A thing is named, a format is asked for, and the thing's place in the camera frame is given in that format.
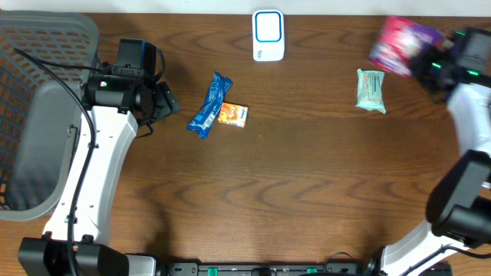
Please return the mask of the blue snack wrapper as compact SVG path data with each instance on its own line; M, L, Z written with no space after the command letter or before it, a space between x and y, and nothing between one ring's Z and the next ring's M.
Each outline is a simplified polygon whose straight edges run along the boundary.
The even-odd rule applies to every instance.
M187 129L196 132L201 139L207 138L215 119L221 111L226 94L233 82L218 72L213 73L213 79L209 86L204 104L187 125Z

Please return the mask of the purple Carefree pad pack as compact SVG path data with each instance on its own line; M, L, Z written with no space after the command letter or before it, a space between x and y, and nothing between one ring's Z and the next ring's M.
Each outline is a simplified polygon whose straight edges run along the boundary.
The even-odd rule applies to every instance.
M410 76L410 60L428 45L440 45L445 37L435 28L407 18L388 16L372 47L369 61L383 71Z

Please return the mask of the orange Kleenex tissue pack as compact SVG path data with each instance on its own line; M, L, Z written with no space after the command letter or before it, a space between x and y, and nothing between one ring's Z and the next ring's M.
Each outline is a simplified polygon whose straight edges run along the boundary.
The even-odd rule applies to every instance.
M223 103L218 122L227 125L244 128L249 108L233 103Z

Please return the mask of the teal wet wipes pack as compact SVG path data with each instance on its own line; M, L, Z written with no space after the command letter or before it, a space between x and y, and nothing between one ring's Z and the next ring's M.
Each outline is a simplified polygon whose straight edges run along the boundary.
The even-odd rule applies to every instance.
M357 69L358 87L356 107L386 113L382 96L384 72Z

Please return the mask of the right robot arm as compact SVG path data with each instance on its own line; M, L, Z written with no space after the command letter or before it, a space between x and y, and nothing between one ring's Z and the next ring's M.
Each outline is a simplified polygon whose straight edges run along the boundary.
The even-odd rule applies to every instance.
M424 48L410 66L427 90L445 96L461 157L427 201L425 219L400 241L371 259L369 275L423 275L460 253L488 259L475 249L490 243L490 78L463 59L464 46Z

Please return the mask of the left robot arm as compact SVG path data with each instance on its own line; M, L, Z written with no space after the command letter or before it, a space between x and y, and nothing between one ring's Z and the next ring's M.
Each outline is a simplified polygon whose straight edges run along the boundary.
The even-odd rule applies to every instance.
M149 88L115 76L91 78L86 96L89 117L61 199L42 237L22 240L18 260L28 275L164 275L154 256L110 248L110 215L135 112L153 123L178 111L176 99L164 81Z

